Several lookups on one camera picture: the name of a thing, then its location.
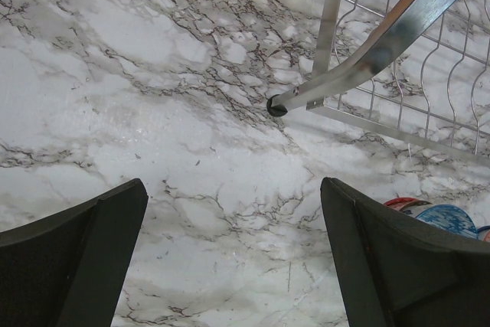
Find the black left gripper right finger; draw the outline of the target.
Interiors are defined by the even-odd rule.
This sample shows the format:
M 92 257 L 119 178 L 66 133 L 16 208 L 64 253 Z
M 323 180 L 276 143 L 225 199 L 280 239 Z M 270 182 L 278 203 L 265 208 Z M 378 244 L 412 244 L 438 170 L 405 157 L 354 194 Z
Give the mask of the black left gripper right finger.
M 487 326 L 489 245 L 324 178 L 321 203 L 350 326 Z

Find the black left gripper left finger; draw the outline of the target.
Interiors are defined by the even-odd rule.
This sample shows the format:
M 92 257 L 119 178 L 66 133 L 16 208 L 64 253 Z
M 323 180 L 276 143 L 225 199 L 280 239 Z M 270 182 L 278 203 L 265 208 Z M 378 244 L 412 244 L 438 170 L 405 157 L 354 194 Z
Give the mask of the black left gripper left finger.
M 3 326 L 109 326 L 149 196 L 138 178 L 1 233 Z

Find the blue floral patterned bowl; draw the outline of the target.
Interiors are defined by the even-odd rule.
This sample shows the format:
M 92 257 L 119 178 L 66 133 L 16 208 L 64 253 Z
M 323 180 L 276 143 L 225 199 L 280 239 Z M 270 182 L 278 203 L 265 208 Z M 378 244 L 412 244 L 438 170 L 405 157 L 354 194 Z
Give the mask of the blue floral patterned bowl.
M 413 209 L 412 216 L 431 226 L 472 239 L 477 238 L 473 220 L 461 208 L 452 204 L 428 204 Z

